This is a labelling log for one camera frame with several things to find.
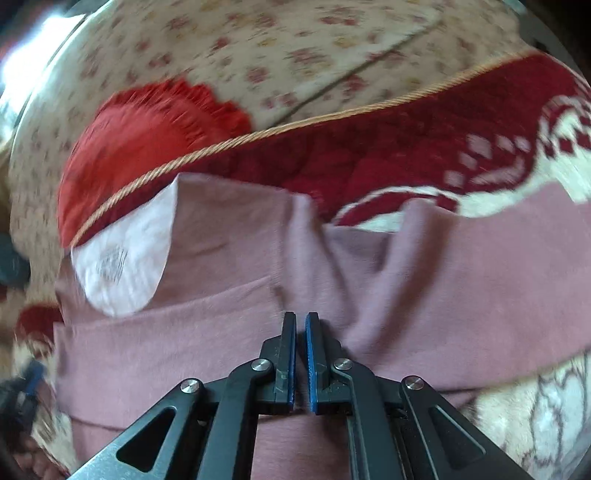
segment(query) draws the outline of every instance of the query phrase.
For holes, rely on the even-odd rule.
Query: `black metal bracket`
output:
[[[228,377],[205,385],[183,380],[70,478],[250,478],[258,416],[293,408],[295,319],[286,313],[281,335]]]
[[[310,404],[343,414],[352,480],[531,480],[422,378],[376,377],[306,318]]]
[[[258,416],[294,405],[295,319],[226,378],[183,380],[71,479],[248,480]],[[310,409],[343,417],[352,480],[531,480],[423,379],[348,358],[313,312],[306,350]]]

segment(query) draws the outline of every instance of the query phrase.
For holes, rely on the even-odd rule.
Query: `pink cloth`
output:
[[[591,343],[590,211],[558,184],[478,219],[412,200],[399,233],[376,233],[321,225],[308,197],[285,190],[177,181],[170,254],[145,309],[106,317],[62,264],[57,395],[81,460],[108,440],[103,427],[123,429],[183,378],[258,356],[283,310],[300,327],[318,311],[376,375],[445,391],[531,375]],[[336,419],[266,419],[252,478],[346,478],[345,444]]]

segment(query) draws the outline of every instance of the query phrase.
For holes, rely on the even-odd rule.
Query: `red cushion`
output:
[[[63,246],[110,195],[177,157],[251,132],[248,115],[184,80],[112,96],[86,128],[64,168],[57,196]]]

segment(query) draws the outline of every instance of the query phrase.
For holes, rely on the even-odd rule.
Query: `silver screw head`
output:
[[[271,366],[271,362],[266,358],[257,358],[251,363],[251,367],[255,372],[264,372]]]
[[[194,393],[199,389],[199,381],[194,378],[188,378],[181,382],[181,390],[185,393]]]
[[[353,366],[353,361],[348,358],[337,358],[333,365],[337,370],[351,370],[351,367]]]
[[[410,375],[404,379],[404,384],[409,390],[421,390],[425,386],[425,382],[421,377]]]

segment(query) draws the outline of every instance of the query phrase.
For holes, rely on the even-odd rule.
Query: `white pattern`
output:
[[[488,160],[492,158],[491,143],[486,138],[481,137],[480,135],[468,134],[466,136],[466,141],[468,143],[468,148],[474,153],[478,153]]]
[[[494,183],[516,183],[525,173],[525,161],[517,157],[510,167],[487,171],[470,180],[474,185],[491,185]]]
[[[458,171],[447,170],[443,174],[443,181],[450,187],[460,188],[464,185],[464,175]]]
[[[525,137],[515,137],[515,145],[517,145],[517,148],[525,153],[529,153],[531,150],[530,141]]]
[[[460,152],[459,162],[470,170],[475,170],[478,166],[478,160],[464,152]]]
[[[509,138],[505,137],[504,135],[496,136],[496,144],[499,146],[499,148],[506,150],[507,152],[515,153],[515,145]]]
[[[88,302],[118,317],[143,309],[154,296],[168,252],[177,203],[177,180],[72,249],[72,266]]]

